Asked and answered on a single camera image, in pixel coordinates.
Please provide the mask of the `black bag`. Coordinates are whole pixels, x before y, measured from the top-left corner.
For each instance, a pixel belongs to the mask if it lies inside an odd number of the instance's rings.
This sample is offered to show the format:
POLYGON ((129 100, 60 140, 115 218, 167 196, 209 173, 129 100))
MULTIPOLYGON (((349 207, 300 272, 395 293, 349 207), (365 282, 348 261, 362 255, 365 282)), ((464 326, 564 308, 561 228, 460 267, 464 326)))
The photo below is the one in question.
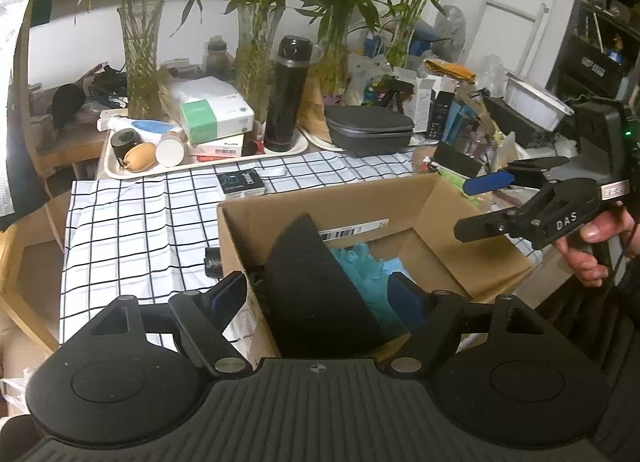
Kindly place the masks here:
POLYGON ((208 278, 221 279, 224 277, 220 248, 205 249, 204 269, 208 278))

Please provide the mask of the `teal fluffy cloth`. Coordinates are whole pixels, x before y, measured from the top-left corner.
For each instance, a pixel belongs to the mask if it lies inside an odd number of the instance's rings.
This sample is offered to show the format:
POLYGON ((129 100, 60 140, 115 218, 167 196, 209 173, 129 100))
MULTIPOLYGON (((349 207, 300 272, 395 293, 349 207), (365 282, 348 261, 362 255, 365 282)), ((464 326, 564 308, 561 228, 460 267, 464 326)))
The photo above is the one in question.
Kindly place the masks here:
POLYGON ((390 275, 398 271, 410 277, 400 258, 377 260, 364 242, 358 242, 350 248, 333 248, 330 252, 366 303, 384 340, 390 341, 404 334, 406 328, 387 300, 390 275))

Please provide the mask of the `black foam sponge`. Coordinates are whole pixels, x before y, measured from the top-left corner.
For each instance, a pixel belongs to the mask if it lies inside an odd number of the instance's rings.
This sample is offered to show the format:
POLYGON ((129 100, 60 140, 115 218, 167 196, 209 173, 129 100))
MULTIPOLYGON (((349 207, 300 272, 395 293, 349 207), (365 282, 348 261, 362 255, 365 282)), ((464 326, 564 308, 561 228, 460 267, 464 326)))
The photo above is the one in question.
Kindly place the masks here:
POLYGON ((384 343, 372 312, 309 214, 296 216, 274 241, 262 279, 267 320, 282 357, 357 358, 384 343))

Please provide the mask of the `green wipes pack on plate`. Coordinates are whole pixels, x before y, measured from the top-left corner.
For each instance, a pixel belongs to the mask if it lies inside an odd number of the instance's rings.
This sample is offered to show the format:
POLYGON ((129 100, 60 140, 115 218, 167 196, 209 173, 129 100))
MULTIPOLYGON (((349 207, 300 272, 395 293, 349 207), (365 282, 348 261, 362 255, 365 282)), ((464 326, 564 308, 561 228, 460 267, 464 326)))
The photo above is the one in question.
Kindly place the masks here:
POLYGON ((464 192, 463 184, 466 181, 466 177, 461 176, 456 172, 449 171, 449 170, 445 169, 444 167, 439 167, 437 169, 437 174, 441 178, 443 178, 445 181, 447 181, 449 184, 454 186, 454 188, 457 189, 457 191, 459 193, 461 193, 461 195, 463 197, 465 197, 466 199, 468 199, 469 201, 472 201, 473 203, 479 203, 480 202, 480 199, 478 199, 477 196, 470 196, 470 195, 467 195, 464 192))

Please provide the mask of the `cardboard box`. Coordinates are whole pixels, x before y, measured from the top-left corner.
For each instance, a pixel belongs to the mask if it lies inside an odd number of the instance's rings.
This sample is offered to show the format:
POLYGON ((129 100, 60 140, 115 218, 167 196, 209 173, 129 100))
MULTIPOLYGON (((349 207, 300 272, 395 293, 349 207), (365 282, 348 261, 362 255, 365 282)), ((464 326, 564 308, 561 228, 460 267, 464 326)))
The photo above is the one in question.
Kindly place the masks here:
POLYGON ((490 303, 513 292, 534 263, 506 237, 457 241, 454 225, 477 213, 435 174, 226 201, 218 208, 222 266, 256 274, 285 228, 307 214, 329 248, 363 242, 378 260, 400 260, 426 292, 490 303))

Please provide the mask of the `checkered tablecloth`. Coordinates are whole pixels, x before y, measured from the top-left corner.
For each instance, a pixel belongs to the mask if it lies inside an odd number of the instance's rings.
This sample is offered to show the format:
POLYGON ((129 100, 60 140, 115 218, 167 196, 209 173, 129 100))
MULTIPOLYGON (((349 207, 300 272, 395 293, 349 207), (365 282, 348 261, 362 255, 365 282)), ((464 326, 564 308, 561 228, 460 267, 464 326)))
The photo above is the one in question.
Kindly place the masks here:
MULTIPOLYGON (((268 195, 414 176, 406 153, 352 158, 319 151, 252 162, 268 195)), ((67 212, 60 338, 69 340, 116 297, 165 304, 182 291, 214 284, 206 248, 220 248, 218 205, 226 202, 220 167, 197 167, 135 181, 82 181, 67 212)), ((542 255, 508 238, 534 263, 542 255)))

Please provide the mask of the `small black box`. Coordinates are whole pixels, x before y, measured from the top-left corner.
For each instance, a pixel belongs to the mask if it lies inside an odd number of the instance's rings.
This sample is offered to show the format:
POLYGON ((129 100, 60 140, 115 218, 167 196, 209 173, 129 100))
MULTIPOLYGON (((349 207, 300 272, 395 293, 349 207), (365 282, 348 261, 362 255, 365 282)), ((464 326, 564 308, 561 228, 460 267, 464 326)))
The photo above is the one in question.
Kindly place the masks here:
POLYGON ((255 170, 221 173, 217 178, 226 200, 257 197, 266 193, 265 183, 255 170))

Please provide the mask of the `grey zip case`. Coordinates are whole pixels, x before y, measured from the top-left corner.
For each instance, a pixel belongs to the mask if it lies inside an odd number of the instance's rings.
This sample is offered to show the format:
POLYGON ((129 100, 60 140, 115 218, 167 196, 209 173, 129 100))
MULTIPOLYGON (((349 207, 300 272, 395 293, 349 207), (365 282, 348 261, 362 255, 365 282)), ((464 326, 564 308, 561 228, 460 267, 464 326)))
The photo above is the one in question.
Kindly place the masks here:
POLYGON ((409 146, 414 123, 380 106, 329 106, 324 109, 332 144, 355 156, 388 155, 409 146))

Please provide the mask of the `pink white flat box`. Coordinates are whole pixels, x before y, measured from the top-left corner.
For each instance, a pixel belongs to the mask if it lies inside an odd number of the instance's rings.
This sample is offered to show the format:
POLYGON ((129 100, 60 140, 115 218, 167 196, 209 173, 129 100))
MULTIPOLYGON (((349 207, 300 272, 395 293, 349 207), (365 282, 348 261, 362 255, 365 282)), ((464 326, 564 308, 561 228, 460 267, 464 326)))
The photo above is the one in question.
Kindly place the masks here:
POLYGON ((216 139, 198 145, 188 145, 191 156, 194 157, 214 157, 214 158, 238 158, 242 156, 244 145, 244 135, 216 139))

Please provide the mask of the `beige egg-shaped sponge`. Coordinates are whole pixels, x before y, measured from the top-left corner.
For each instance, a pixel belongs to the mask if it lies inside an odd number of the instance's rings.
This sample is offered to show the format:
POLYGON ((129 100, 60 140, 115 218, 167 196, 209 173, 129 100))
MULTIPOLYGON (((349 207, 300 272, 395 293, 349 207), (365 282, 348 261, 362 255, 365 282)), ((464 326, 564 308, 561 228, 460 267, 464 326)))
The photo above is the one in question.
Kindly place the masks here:
POLYGON ((152 143, 141 143, 126 152, 122 164, 129 172, 142 172, 148 170, 156 163, 156 147, 152 143))

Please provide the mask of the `black tape roll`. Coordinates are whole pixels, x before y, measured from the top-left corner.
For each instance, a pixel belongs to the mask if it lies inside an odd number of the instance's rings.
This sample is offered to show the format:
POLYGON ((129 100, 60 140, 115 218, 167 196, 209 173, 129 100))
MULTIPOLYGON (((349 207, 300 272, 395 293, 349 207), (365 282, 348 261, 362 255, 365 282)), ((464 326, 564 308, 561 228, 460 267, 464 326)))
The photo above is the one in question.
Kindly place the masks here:
POLYGON ((119 130, 115 132, 110 139, 112 150, 119 163, 124 162, 125 156, 129 150, 142 143, 142 138, 134 129, 119 130))

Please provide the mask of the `glass vase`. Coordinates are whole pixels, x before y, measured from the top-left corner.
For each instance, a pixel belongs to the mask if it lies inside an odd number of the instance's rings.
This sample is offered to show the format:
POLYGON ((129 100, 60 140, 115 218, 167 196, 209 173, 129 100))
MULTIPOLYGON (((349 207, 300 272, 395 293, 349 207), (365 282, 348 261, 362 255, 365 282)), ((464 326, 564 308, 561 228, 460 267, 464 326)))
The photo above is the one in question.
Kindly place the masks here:
POLYGON ((318 40, 323 55, 316 66, 316 76, 323 95, 342 94, 348 74, 347 34, 352 8, 334 4, 320 19, 318 40))
POLYGON ((266 120, 270 53, 283 8, 265 2, 243 4, 239 12, 239 44, 235 54, 235 87, 259 123, 266 120))
POLYGON ((127 77, 128 114, 142 120, 162 115, 158 94, 157 41, 164 2, 123 3, 118 9, 127 77))

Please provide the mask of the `black thermos bottle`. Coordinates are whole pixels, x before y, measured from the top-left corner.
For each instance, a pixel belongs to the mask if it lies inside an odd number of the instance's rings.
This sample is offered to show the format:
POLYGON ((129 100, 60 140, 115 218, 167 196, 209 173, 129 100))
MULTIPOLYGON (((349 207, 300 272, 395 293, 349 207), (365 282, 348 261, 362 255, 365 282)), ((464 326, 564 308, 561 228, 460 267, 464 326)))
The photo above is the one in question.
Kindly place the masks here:
POLYGON ((264 144, 269 150, 285 152, 293 146, 312 52, 314 45, 303 37, 286 36, 280 42, 265 125, 264 144))

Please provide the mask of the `left glass vase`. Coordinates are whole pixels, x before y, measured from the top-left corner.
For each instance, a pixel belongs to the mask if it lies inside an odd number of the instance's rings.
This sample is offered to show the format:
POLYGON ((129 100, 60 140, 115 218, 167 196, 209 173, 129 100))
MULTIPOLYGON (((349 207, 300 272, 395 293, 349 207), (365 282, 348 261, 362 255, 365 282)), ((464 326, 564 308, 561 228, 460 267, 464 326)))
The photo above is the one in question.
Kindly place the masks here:
POLYGON ((128 114, 142 120, 162 115, 158 94, 157 41, 164 2, 123 3, 118 9, 127 77, 128 114))

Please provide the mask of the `silver foil bag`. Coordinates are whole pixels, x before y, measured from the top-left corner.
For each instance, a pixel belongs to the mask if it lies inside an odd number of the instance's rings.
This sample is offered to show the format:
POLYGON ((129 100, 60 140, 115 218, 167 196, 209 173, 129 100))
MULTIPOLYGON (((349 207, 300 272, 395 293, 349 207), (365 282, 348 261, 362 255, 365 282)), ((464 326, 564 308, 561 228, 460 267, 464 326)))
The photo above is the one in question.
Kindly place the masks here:
MULTIPOLYGON (((28 93, 21 59, 28 45, 21 40, 32 24, 35 0, 1 0, 1 228, 40 209, 49 197, 29 155, 23 129, 21 96, 28 93)), ((43 0, 44 14, 51 0, 43 0)))

